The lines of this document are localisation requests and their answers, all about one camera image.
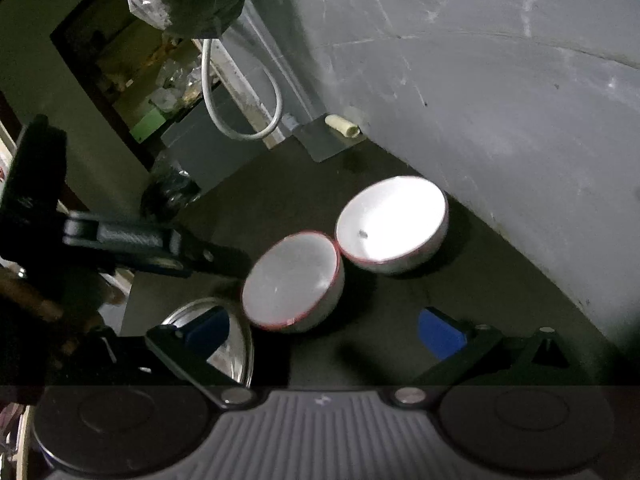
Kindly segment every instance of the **blue gripper pad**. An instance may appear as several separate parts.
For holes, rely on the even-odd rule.
[[[466,346],[466,335],[430,310],[418,316],[418,336],[438,359],[452,356]]]
[[[212,316],[201,314],[199,317],[205,319],[184,335],[184,345],[187,350],[208,359],[229,337],[229,316],[224,308],[220,308]]]

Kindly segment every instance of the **paper roll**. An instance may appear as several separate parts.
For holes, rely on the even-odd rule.
[[[353,137],[357,137],[360,134],[360,127],[357,124],[348,121],[344,117],[340,117],[340,115],[327,115],[327,117],[324,118],[324,123],[334,130],[339,131],[347,137],[347,139],[353,139]]]

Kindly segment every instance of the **white bowl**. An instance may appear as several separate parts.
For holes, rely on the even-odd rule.
[[[395,176],[351,199],[340,213],[335,238],[358,267],[398,274],[431,258],[448,226],[447,199],[433,182]]]
[[[265,330],[304,332],[335,308],[344,288],[340,249],[327,235],[302,231],[261,256],[244,283],[242,307]]]

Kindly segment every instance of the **bolt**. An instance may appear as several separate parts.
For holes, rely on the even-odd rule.
[[[418,402],[423,402],[427,398],[427,394],[424,391],[413,386],[400,388],[396,390],[395,395],[396,399],[403,404],[418,404]]]
[[[238,405],[238,404],[244,404],[246,402],[249,402],[251,399],[254,398],[254,394],[252,393],[251,390],[247,390],[246,388],[240,388],[239,386],[235,386],[233,388],[228,388],[224,392],[222,392],[222,395],[220,395],[220,398],[223,400],[225,404]]]

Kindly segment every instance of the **gray wall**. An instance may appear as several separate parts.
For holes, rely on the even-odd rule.
[[[137,214],[148,173],[49,39],[80,1],[0,2],[0,88],[22,121],[44,113],[66,130],[67,182],[90,209]]]
[[[299,120],[329,111],[359,122],[632,351],[640,0],[251,1],[223,40],[265,101],[250,54],[276,63],[247,17],[289,74]]]

